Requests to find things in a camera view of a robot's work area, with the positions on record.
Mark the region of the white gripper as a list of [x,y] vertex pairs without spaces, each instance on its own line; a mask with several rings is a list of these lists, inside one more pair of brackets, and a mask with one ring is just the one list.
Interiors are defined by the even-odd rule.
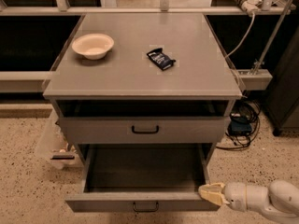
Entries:
[[231,182],[226,186],[224,183],[205,184],[198,188],[198,191],[211,191],[201,192],[202,199],[207,200],[217,206],[228,204],[228,206],[235,211],[246,211],[246,185],[240,182]]

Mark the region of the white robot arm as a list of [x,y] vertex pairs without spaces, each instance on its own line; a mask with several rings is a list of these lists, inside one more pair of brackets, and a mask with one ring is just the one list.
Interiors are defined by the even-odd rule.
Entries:
[[205,184],[198,192],[218,206],[256,212],[278,224],[299,224],[299,188],[284,180],[275,180],[268,187],[241,182]]

